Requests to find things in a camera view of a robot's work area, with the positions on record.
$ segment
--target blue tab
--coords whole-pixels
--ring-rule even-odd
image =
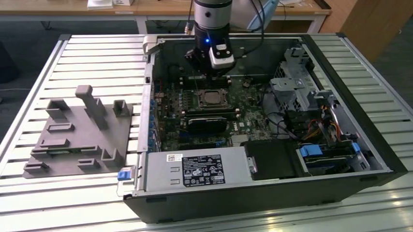
[[[352,143],[352,146],[353,146],[356,153],[359,153],[361,151],[359,143]]]
[[[323,155],[323,151],[321,151],[320,145],[305,145],[305,146],[303,146],[300,151],[301,151],[303,157],[307,157],[307,156],[321,156]]]
[[[131,179],[131,171],[121,171],[118,173],[118,181],[130,180]]]
[[[307,157],[309,155],[308,151],[305,150],[305,148],[300,148],[300,153],[303,157]]]

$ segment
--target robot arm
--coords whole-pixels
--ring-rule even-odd
[[[254,10],[254,4],[264,2],[264,13]],[[272,19],[279,0],[194,0],[196,6],[196,48],[186,54],[193,68],[206,77],[225,75],[234,67],[229,33],[230,23],[240,28],[261,28],[262,15],[268,15],[265,26]]]

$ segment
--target power supply label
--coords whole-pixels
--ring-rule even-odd
[[[182,167],[186,187],[226,183],[221,155],[182,157]]]

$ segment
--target desk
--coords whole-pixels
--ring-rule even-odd
[[[273,20],[312,21],[309,33],[317,33],[332,10],[324,10],[315,0],[279,7]],[[190,0],[135,0],[131,6],[87,10],[86,0],[2,0],[0,21],[137,21],[141,34],[148,34],[149,20],[186,20]]]

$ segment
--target aluminum profile table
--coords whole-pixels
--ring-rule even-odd
[[[49,114],[49,100],[75,98],[93,85],[103,103],[134,104],[127,165],[137,163],[137,138],[145,75],[142,35],[78,35],[62,38],[0,145],[0,231],[412,231],[413,111],[347,38],[313,35],[408,170],[405,176],[340,203],[287,208],[170,224],[144,223],[122,202],[117,173],[25,179]],[[321,83],[328,84],[321,74]]]

